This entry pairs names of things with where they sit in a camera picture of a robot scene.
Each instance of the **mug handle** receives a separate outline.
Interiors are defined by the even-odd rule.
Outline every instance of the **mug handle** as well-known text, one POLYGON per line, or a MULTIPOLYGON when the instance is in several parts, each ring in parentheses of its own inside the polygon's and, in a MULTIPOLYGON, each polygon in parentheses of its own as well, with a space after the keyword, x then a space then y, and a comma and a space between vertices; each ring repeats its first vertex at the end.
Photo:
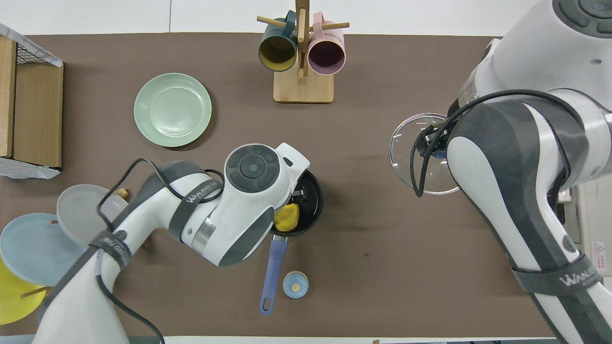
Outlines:
POLYGON ((323 12, 316 12, 314 14, 315 22, 312 24, 312 28, 315 32, 315 39, 323 39, 325 38, 325 33, 323 33, 323 12))
POLYGON ((295 27, 296 27, 296 13, 290 10, 287 12, 287 17, 285 17, 285 29, 283 30, 283 36, 291 37, 295 27))

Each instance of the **round button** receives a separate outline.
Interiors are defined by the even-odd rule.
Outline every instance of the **round button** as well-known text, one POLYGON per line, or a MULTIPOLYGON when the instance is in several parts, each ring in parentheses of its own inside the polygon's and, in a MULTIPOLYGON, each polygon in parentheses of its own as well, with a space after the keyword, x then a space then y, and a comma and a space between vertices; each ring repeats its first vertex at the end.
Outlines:
POLYGON ((612 0, 580 0, 580 9, 599 19, 612 18, 612 0))
POLYGON ((266 163, 262 158, 256 155, 250 155, 242 159, 240 163, 240 172, 249 179, 259 178, 266 172, 266 163))

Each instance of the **blue pan handle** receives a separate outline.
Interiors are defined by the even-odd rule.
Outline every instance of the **blue pan handle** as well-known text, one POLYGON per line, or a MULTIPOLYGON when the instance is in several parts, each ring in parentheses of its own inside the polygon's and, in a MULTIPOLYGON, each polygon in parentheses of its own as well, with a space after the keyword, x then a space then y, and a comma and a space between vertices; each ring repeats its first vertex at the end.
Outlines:
POLYGON ((261 292, 261 303, 259 304, 259 312, 263 315, 272 314, 274 296, 276 295, 276 288, 278 286, 278 276, 280 275, 280 265, 283 263, 283 257, 285 257, 286 250, 286 241, 272 240, 270 245, 270 257, 268 258, 268 267, 266 270, 266 279, 264 280, 264 290, 261 292))

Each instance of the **blue plate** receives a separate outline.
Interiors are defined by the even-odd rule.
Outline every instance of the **blue plate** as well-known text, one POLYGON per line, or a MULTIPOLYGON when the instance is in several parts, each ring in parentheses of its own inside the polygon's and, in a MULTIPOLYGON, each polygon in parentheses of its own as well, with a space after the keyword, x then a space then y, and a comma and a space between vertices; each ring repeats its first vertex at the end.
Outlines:
POLYGON ((287 296, 299 299, 308 291, 308 278, 300 271, 291 271, 283 279, 283 290, 287 296))
POLYGON ((28 214, 12 220, 0 234, 0 256, 24 281, 55 286, 86 248, 64 234, 52 214, 28 214))

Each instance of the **red warning sticker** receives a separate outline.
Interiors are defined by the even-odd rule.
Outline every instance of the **red warning sticker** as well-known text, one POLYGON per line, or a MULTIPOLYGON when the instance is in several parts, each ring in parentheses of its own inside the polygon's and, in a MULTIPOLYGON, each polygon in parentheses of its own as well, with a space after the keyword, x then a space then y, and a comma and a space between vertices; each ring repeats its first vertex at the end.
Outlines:
POLYGON ((595 268, 598 271, 606 269, 605 246, 602 242, 593 242, 593 255, 595 256, 595 268))

